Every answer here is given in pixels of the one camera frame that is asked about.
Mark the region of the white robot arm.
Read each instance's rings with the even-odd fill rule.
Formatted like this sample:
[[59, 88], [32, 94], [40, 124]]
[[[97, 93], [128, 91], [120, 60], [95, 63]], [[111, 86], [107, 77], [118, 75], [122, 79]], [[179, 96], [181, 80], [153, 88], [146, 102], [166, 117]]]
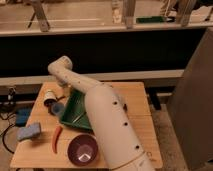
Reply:
[[113, 171], [155, 171], [116, 91], [106, 83], [72, 71], [67, 56], [48, 65], [61, 84], [85, 94], [84, 106], [104, 159]]

